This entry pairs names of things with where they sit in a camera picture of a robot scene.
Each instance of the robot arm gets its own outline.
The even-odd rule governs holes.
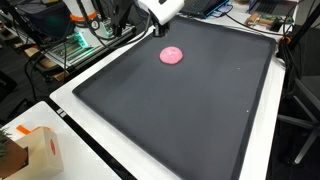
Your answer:
[[[169,21],[184,7],[184,0],[166,0],[164,3],[160,3],[159,0],[115,0],[111,16],[115,36],[121,36],[133,3],[152,17],[155,37],[162,37],[166,34],[169,29]]]

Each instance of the metal frame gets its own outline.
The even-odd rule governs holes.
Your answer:
[[[296,79],[296,85],[300,88],[302,93],[316,106],[316,108],[320,111],[320,100],[298,79]],[[310,117],[311,121],[302,120],[298,118],[293,118],[284,115],[278,115],[278,119],[280,121],[293,124],[295,126],[299,126],[305,129],[311,129],[311,133],[300,150],[299,154],[294,159],[294,164],[299,164],[302,158],[306,155],[313,142],[316,140],[318,136],[320,136],[320,121],[317,119],[309,109],[300,101],[297,96],[294,96],[294,99],[298,102],[298,104],[302,107],[304,112]]]
[[[110,47],[118,45],[119,43],[133,36],[134,30],[135,30],[134,26],[127,25],[126,28],[123,30],[121,37],[117,37],[113,40],[105,42],[105,45]],[[50,60],[54,61],[59,66],[64,67],[64,53],[61,54],[61,50],[64,51],[63,43],[57,45],[52,50],[48,51],[48,53],[46,53],[45,56]],[[83,48],[75,49],[72,53],[70,53],[67,56],[66,69],[69,73],[72,73],[73,71],[80,69],[84,65],[96,59],[96,57],[100,56],[101,54],[109,50],[110,50],[109,48],[105,48],[102,45],[95,48],[90,48],[90,49],[83,49]]]

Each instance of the pink disc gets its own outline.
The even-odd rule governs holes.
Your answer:
[[[166,64],[177,64],[183,57],[182,51],[177,47],[164,48],[160,53],[160,60]]]

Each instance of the wire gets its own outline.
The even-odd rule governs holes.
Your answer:
[[[286,17],[285,17],[285,19],[284,19],[284,21],[283,21],[283,26],[282,26],[283,36],[284,36],[284,37],[287,35],[287,32],[288,32],[288,30],[289,30],[289,28],[290,28],[290,26],[289,26],[288,29],[287,29],[287,31],[285,31],[285,24],[287,23],[287,19],[288,19],[290,13],[296,8],[296,6],[298,6],[298,4],[300,4],[300,3],[304,2],[304,1],[305,1],[305,0],[301,0],[301,1],[297,2],[297,4],[295,4],[295,5],[288,11],[288,13],[287,13],[287,15],[286,15]]]
[[[300,75],[302,76],[302,49],[301,49],[300,42],[298,42],[298,47],[299,47],[299,53],[300,53],[300,59],[299,59]]]
[[[129,44],[132,44],[132,43],[135,43],[135,42],[141,40],[141,39],[147,34],[148,29],[149,29],[150,22],[151,22],[151,15],[148,16],[148,21],[147,21],[147,24],[146,24],[146,26],[145,26],[145,29],[144,29],[142,35],[141,35],[140,37],[138,37],[137,39],[132,40],[132,41],[130,41],[130,42],[127,42],[127,43],[125,43],[125,44],[122,44],[122,45],[120,45],[120,46],[111,46],[111,47],[108,47],[108,48],[109,48],[109,49],[119,49],[119,48],[122,48],[122,47],[124,47],[124,46],[127,46],[127,45],[129,45]]]
[[[219,16],[214,16],[214,14],[212,14],[211,16],[215,17],[215,18],[221,18],[221,17],[224,17],[226,14],[228,14],[233,9],[233,5],[231,5],[231,4],[225,5],[224,7],[231,7],[231,8],[226,12],[220,11],[218,9],[218,10],[216,10],[216,12],[220,12],[221,14]]]
[[[105,0],[101,0],[105,5],[107,5],[107,9],[108,9],[108,15],[109,17],[111,17],[111,14],[110,14],[110,7],[109,7],[109,4],[105,1]]]
[[[26,4],[38,4],[38,5],[43,5],[41,2],[37,2],[37,3],[19,3],[19,4],[16,4],[15,6],[21,6],[21,5],[26,5]]]
[[[313,6],[314,6],[314,3],[316,2],[316,0],[313,0],[312,4],[311,4],[311,7],[309,9],[309,12],[308,12],[308,15],[307,15],[307,19],[308,17],[310,16],[310,13],[311,13],[311,10],[313,9]]]
[[[261,30],[258,30],[258,29],[254,29],[254,28],[248,27],[248,26],[246,26],[245,24],[242,24],[241,22],[235,20],[233,17],[229,16],[228,14],[226,14],[226,16],[227,16],[228,18],[230,18],[231,20],[233,20],[234,22],[236,22],[236,23],[238,23],[238,24],[240,24],[240,25],[242,25],[242,26],[244,26],[244,27],[246,27],[246,28],[248,28],[248,29],[251,29],[251,30],[253,30],[253,31],[257,31],[257,32],[264,33],[264,34],[271,34],[271,35],[282,36],[282,34],[271,33],[271,32],[266,32],[266,31],[261,31]]]
[[[105,40],[105,41],[110,41],[110,40],[113,40],[113,39],[116,38],[115,36],[112,37],[112,38],[105,38],[105,37],[101,37],[101,36],[97,35],[96,32],[94,31],[94,29],[91,27],[91,25],[90,25],[90,23],[89,23],[88,14],[87,14],[86,10],[84,9],[81,0],[76,0],[76,1],[77,1],[77,3],[78,3],[79,9],[80,9],[80,11],[81,11],[81,14],[82,14],[82,16],[83,16],[84,19],[85,19],[85,23],[87,24],[88,29],[89,29],[90,32],[99,40],[99,42],[100,42],[103,46],[106,46],[106,45],[101,41],[101,39],[102,39],[102,40]]]
[[[31,85],[32,96],[33,96],[33,99],[34,99],[35,102],[38,102],[38,99],[37,99],[37,96],[36,96],[36,91],[35,91],[34,85],[33,85],[32,81],[31,81],[31,78],[30,78],[30,76],[29,76],[29,74],[28,74],[28,64],[29,64],[29,63],[31,62],[31,60],[36,56],[37,53],[35,53],[33,56],[31,56],[31,57],[28,59],[28,61],[26,62],[26,64],[24,65],[24,73],[25,73],[25,75],[27,76],[28,81],[29,81],[29,83],[30,83],[30,85]]]
[[[36,84],[34,83],[33,71],[35,70],[36,65],[37,65],[41,60],[43,60],[42,57],[49,51],[49,49],[52,49],[53,47],[46,49],[45,51],[43,51],[43,52],[41,53],[41,55],[39,55],[39,57],[34,61],[32,67],[31,67],[31,72],[30,72],[30,79],[31,79],[32,85],[34,86],[34,88],[35,88],[38,92],[40,92],[40,93],[42,93],[42,94],[44,94],[44,95],[46,95],[46,96],[47,96],[47,93],[46,93],[46,92],[43,92],[43,91],[42,91],[40,88],[38,88],[38,86],[36,86]]]
[[[241,29],[241,30],[244,30],[244,31],[247,31],[247,32],[256,33],[256,34],[261,35],[261,36],[266,36],[266,35],[264,35],[262,33],[256,32],[256,31],[250,31],[250,30],[248,30],[246,28],[234,27],[234,26],[226,26],[226,25],[224,25],[223,27],[227,27],[227,28],[230,28],[230,29]]]
[[[27,39],[26,39],[26,44],[29,43],[29,38],[30,38],[30,36],[28,35],[28,36],[27,36]]]
[[[17,28],[17,26],[16,26],[16,20],[15,20],[13,17],[12,17],[12,26],[14,27],[14,29],[15,29],[15,31],[16,31],[16,33],[17,33],[17,36],[18,36],[18,38],[20,39],[20,41],[23,42],[22,39],[21,39],[20,33],[19,33],[19,31],[18,31],[18,28]]]

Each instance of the black tray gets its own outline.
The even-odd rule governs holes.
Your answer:
[[[167,37],[149,35],[73,92],[181,178],[238,179],[275,45],[177,17]],[[180,63],[159,60],[167,46]]]

